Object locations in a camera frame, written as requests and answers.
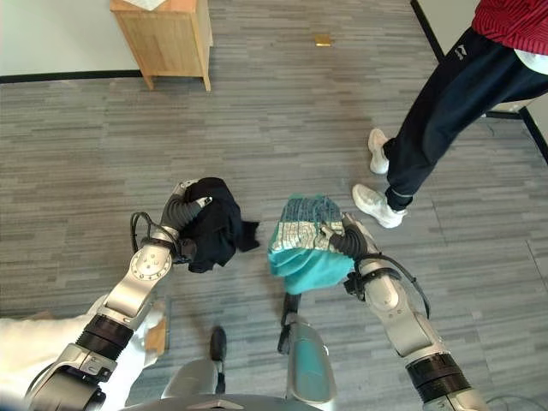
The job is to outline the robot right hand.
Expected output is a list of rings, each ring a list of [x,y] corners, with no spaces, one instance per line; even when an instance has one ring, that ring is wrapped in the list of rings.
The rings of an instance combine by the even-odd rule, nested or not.
[[[372,235],[361,221],[352,214],[344,212],[341,222],[343,228],[341,234],[338,234],[327,223],[320,225],[322,235],[338,252],[351,258],[354,262],[370,259],[373,255],[380,253]]]

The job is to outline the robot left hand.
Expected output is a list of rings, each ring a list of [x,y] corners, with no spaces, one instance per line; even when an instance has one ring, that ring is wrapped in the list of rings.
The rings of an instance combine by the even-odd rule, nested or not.
[[[184,199],[187,190],[197,182],[197,180],[187,180],[176,184],[160,218],[162,227],[180,232],[192,223],[206,206],[211,204],[212,197],[210,196],[191,200],[190,202]]]

